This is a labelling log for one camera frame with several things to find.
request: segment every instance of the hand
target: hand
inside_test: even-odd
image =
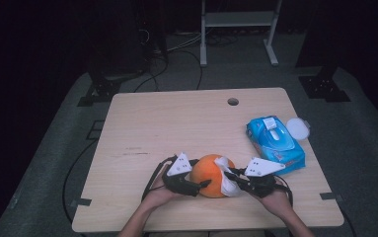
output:
[[[251,196],[261,202],[266,210],[279,218],[282,218],[286,214],[290,214],[292,211],[294,211],[285,191],[276,189],[271,194],[263,198],[255,195]]]
[[[154,180],[151,190],[149,191],[148,195],[143,200],[143,203],[151,206],[152,208],[157,208],[163,204],[168,203],[170,200],[178,197],[182,197],[181,194],[176,194],[168,190],[162,179],[162,176],[167,169],[168,165],[164,166],[163,170]]]

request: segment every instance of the tissue box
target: tissue box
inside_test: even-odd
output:
[[[291,124],[294,124],[293,130],[297,130],[298,127],[303,129],[303,126],[297,125],[297,120]],[[247,124],[247,135],[262,158],[286,166],[285,169],[275,172],[276,175],[287,174],[305,167],[305,152],[278,117],[252,119]]]

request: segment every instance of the orange toy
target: orange toy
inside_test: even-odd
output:
[[[205,180],[212,181],[206,188],[200,190],[200,194],[208,198],[225,197],[225,195],[220,192],[222,185],[222,173],[219,167],[214,163],[214,160],[220,157],[222,156],[217,154],[210,154],[201,157],[189,173],[189,179],[192,182],[200,183]],[[235,164],[231,160],[229,160],[229,167],[235,168]]]

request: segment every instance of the wooden table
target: wooden table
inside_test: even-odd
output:
[[[237,106],[228,100],[238,100]],[[140,204],[157,165],[184,151],[189,159],[217,153],[245,168],[258,156],[246,124],[254,118],[297,117],[281,88],[154,92],[115,95],[72,227],[77,232],[119,231]],[[284,175],[294,208],[306,225],[343,223],[331,189],[309,141],[300,141],[306,168]],[[245,192],[239,197],[182,197],[158,208],[146,231],[229,230],[284,227]]]

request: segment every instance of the person's arm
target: person's arm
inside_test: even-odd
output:
[[[293,236],[296,237],[314,237],[312,231],[303,223],[300,217],[296,214],[293,207],[287,198],[287,194],[281,190],[275,190],[270,195],[259,198],[265,209],[270,213],[280,218]]]
[[[118,237],[135,237],[141,236],[143,227],[148,220],[149,215],[159,206],[169,202],[170,200],[181,197],[182,195],[173,193],[164,187],[162,175],[164,170],[157,176],[151,191],[136,208],[129,220],[118,233]]]

